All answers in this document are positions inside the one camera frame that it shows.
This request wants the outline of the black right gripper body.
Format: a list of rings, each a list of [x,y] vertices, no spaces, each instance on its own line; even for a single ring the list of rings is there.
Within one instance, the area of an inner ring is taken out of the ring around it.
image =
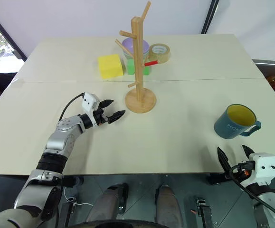
[[[247,180],[252,173],[252,170],[255,169],[256,163],[254,161],[245,161],[238,164],[238,168],[236,168],[236,172],[233,173],[234,180],[241,183],[242,181]],[[230,177],[231,173],[231,166],[228,161],[224,162],[224,171],[225,171],[225,178],[228,181],[232,181],[233,179]]]

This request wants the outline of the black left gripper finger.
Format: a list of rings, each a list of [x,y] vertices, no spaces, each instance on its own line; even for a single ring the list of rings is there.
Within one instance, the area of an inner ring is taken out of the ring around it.
[[[111,99],[106,99],[100,102],[100,109],[104,109],[106,107],[108,107],[111,103],[113,102],[113,100]]]
[[[120,119],[125,114],[125,110],[117,111],[108,117],[108,123],[111,124]]]

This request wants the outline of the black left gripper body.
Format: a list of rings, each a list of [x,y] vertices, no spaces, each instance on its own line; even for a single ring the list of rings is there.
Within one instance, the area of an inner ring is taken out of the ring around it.
[[[110,123],[109,118],[104,114],[104,110],[102,108],[98,108],[97,110],[93,111],[93,117],[97,126],[100,126],[104,123]]]

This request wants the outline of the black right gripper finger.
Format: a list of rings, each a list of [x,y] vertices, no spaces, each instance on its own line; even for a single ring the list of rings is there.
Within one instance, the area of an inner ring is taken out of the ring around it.
[[[228,157],[225,155],[225,153],[220,149],[220,147],[217,148],[218,153],[218,160],[223,168],[224,172],[229,172],[231,169],[231,166],[228,163]]]
[[[246,145],[242,145],[242,148],[243,148],[244,153],[248,159],[250,158],[251,154],[255,153],[250,147],[248,147]]]

